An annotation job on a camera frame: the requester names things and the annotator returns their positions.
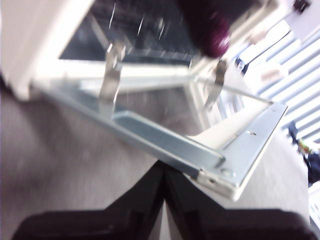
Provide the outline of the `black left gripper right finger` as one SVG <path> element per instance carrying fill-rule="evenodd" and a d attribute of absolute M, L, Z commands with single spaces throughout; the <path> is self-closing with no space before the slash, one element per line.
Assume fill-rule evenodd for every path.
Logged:
<path fill-rule="evenodd" d="M 165 200 L 185 240 L 315 240 L 309 223 L 281 209 L 227 209 L 182 173 L 164 169 Z"/>

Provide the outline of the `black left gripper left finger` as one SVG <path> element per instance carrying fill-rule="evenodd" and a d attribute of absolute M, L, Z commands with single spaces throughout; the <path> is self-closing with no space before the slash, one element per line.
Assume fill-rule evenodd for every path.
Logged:
<path fill-rule="evenodd" d="M 27 217 L 14 240 L 147 240 L 162 208 L 165 164 L 157 161 L 105 209 L 47 211 Z"/>

